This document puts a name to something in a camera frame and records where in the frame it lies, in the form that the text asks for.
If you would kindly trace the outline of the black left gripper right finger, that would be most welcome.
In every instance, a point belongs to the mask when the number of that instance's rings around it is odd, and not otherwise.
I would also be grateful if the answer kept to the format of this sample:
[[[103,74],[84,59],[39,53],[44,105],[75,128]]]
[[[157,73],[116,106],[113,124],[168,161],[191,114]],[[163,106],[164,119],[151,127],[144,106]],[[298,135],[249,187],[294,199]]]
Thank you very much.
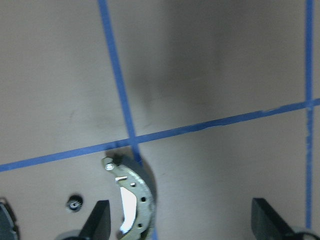
[[[318,240],[313,231],[291,227],[264,198],[251,201],[251,230],[257,240]]]

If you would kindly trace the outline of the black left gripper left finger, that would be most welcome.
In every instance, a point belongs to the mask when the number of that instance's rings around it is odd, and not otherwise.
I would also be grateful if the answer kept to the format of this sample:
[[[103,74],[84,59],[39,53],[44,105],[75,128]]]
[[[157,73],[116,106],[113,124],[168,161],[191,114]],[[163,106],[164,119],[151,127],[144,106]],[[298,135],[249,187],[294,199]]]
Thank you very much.
[[[61,233],[57,240],[109,240],[111,235],[111,210],[109,200],[96,202],[81,230]]]

